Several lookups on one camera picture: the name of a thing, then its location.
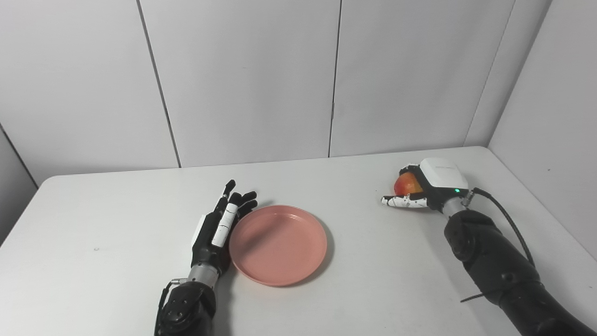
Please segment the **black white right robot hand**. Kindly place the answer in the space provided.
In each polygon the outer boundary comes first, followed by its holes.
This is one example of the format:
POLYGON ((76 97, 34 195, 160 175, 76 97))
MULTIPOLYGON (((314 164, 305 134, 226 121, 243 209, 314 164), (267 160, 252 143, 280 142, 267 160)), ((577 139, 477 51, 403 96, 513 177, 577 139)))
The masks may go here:
POLYGON ((428 208, 441 213, 458 203, 458 212, 465 208, 461 202, 468 193, 468 182, 456 164, 431 157, 401 168, 394 195, 382 196, 380 202, 391 208, 428 208))

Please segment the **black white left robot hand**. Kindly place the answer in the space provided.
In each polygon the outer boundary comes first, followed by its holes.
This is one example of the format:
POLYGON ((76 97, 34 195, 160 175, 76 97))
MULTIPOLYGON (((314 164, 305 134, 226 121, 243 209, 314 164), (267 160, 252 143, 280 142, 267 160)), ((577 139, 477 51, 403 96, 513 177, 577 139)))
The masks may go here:
POLYGON ((218 276, 229 269, 229 241, 237 223, 257 206, 257 192, 236 193, 236 181, 226 183, 215 208, 200 220, 192 244, 191 266, 210 266, 218 276))

